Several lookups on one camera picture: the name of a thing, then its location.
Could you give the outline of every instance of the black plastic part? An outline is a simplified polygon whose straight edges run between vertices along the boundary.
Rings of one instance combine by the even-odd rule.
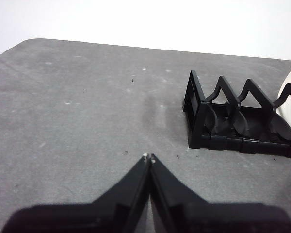
[[[182,184],[153,155],[151,199],[156,232],[291,233],[278,207],[260,203],[209,204]]]
[[[12,215],[2,233],[131,233],[149,196],[150,161],[143,157],[90,204],[39,205]]]
[[[220,90],[227,102],[212,103]],[[249,92],[261,108],[241,106]],[[286,101],[288,95],[291,95],[291,83],[285,86],[275,102],[271,102],[258,85],[248,79],[237,97],[224,76],[220,76],[214,92],[206,98],[197,74],[192,70],[183,103],[189,128],[189,147],[291,158],[291,128],[276,113],[276,108]]]
[[[157,233],[291,233],[280,208],[209,204],[152,154],[92,204],[40,205],[12,215],[3,233],[131,233],[151,194]]]

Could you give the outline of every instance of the gray table surface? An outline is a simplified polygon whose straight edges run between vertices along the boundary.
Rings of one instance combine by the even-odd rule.
[[[188,148],[191,69],[205,95],[225,75],[237,94],[252,78],[275,100],[291,61],[48,39],[0,55],[0,230],[19,208],[92,202],[144,152],[210,202],[263,202],[291,217],[291,159]]]

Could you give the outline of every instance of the debris speck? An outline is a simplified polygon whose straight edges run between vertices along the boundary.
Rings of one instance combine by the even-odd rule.
[[[39,148],[42,148],[43,146],[45,146],[45,142],[41,143],[41,145],[39,146]]]

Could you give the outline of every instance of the white background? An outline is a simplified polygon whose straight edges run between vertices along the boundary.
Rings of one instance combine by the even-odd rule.
[[[0,0],[0,54],[31,38],[291,60],[291,0]]]

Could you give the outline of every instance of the black plastic holder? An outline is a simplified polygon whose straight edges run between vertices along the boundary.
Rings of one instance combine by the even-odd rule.
[[[2,233],[145,232],[140,223],[149,194],[157,233],[291,233],[291,220],[282,209],[261,203],[208,203],[154,154],[143,156],[93,203],[22,209]]]
[[[225,94],[227,102],[212,103],[220,90]],[[261,108],[241,106],[248,92],[251,92]],[[291,83],[286,84],[275,102],[271,102],[259,86],[248,79],[237,96],[225,77],[220,76],[214,92],[206,98],[198,76],[192,70],[183,103],[189,128],[189,147],[291,158],[291,127],[276,113],[276,109],[289,95]]]

